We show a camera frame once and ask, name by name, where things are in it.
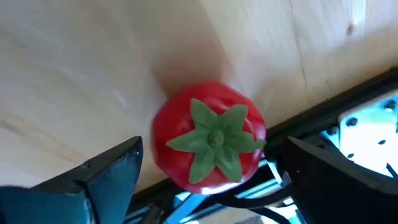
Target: green leaves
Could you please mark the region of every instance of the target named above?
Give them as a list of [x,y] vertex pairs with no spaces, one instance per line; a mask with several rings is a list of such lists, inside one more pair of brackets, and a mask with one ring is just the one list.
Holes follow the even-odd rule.
[[214,160],[213,150],[196,153],[190,169],[189,182],[195,184],[203,180],[216,167]]
[[211,129],[218,119],[218,115],[213,110],[194,98],[191,100],[191,116],[196,129]]
[[236,152],[248,153],[265,146],[264,140],[253,141],[253,135],[244,131],[235,131],[225,136],[224,145]]
[[208,133],[195,129],[166,143],[166,146],[182,152],[200,152],[210,148],[207,142]]
[[217,153],[217,167],[232,182],[240,182],[242,179],[242,166],[238,153],[228,147],[220,149]]
[[218,167],[232,182],[242,179],[239,153],[261,149],[265,141],[253,140],[253,135],[243,131],[248,106],[234,105],[217,115],[197,99],[191,100],[191,116],[195,129],[166,143],[177,151],[195,153],[190,168],[191,184],[202,181]]

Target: wood grain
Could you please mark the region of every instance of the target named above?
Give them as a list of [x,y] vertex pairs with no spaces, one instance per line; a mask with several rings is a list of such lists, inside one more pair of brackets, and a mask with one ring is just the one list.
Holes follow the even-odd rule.
[[165,175],[150,122],[169,95],[219,80],[273,126],[398,61],[394,0],[4,0],[0,185],[32,186],[131,136],[137,190]]

